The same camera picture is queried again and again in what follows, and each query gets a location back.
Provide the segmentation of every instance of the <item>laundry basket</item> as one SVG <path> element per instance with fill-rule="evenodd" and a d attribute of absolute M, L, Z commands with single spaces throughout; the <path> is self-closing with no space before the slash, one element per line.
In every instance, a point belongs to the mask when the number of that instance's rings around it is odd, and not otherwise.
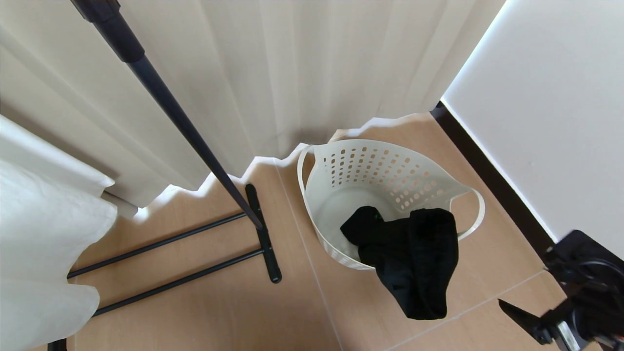
<path fill-rule="evenodd" d="M 303 161 L 310 148 L 316 162 L 304 184 Z M 359 261 L 358 247 L 340 231 L 362 206 L 377 208 L 383 219 L 390 221 L 409 217 L 416 209 L 451 210 L 453 199 L 472 191 L 479 199 L 479 213 L 470 229 L 457 234 L 458 240 L 475 231 L 485 216 L 479 192 L 457 182 L 428 157 L 387 142 L 354 139 L 307 146 L 299 156 L 297 175 L 323 248 L 353 269 L 374 269 Z"/>

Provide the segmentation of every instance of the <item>curtain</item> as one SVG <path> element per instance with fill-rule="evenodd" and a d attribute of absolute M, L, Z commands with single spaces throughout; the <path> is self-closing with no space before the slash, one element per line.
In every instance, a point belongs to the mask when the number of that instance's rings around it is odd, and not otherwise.
<path fill-rule="evenodd" d="M 120 0 L 234 176 L 372 117 L 430 111 L 503 2 Z M 108 192 L 132 205 L 204 181 L 209 170 L 69 1 L 0 0 L 0 26 L 5 115 L 113 178 Z"/>
<path fill-rule="evenodd" d="M 93 315 L 94 287 L 67 283 L 117 209 L 99 198 L 112 179 L 0 116 L 0 349 L 75 334 Z"/>

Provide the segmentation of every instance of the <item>beige curtain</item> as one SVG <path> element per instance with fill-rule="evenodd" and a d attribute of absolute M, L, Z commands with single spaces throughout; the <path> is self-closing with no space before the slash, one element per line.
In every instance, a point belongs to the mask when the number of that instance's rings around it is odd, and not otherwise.
<path fill-rule="evenodd" d="M 431 110 L 504 0 L 121 0 L 226 170 Z M 209 170 L 69 0 L 0 0 L 2 113 L 143 207 Z"/>

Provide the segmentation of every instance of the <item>black garment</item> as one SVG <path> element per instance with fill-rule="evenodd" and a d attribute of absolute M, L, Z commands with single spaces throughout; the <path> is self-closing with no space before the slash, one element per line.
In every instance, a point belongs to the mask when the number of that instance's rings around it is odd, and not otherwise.
<path fill-rule="evenodd" d="M 446 288 L 459 259 L 453 214 L 421 209 L 384 222 L 377 209 L 366 206 L 340 229 L 358 246 L 361 262 L 375 267 L 406 317 L 446 317 Z"/>

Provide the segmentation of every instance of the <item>tile floor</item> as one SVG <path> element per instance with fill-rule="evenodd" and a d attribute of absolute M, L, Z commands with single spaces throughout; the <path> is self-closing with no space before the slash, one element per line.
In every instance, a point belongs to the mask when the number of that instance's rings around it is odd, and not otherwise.
<path fill-rule="evenodd" d="M 272 284 L 261 257 L 236 264 L 130 306 L 94 317 L 68 339 L 73 351 L 97 350 L 556 350 L 541 347 L 498 308 L 497 298 L 534 314 L 564 298 L 554 279 L 479 176 L 429 114 L 383 121 L 334 139 L 388 141 L 418 151 L 459 182 L 477 189 L 487 212 L 459 244 L 447 291 L 449 315 L 406 319 L 374 272 L 355 271 L 318 243 L 301 200 L 296 154 L 263 159 L 246 179 L 258 196 L 283 274 Z M 79 267 L 239 212 L 209 177 L 198 192 L 176 192 L 150 206 L 146 219 L 120 218 L 80 257 Z M 477 212 L 472 195 L 456 200 L 458 229 Z M 177 279 L 258 246 L 247 219 L 211 229 L 81 275 L 101 305 Z M 599 350 L 592 345 L 590 350 Z"/>

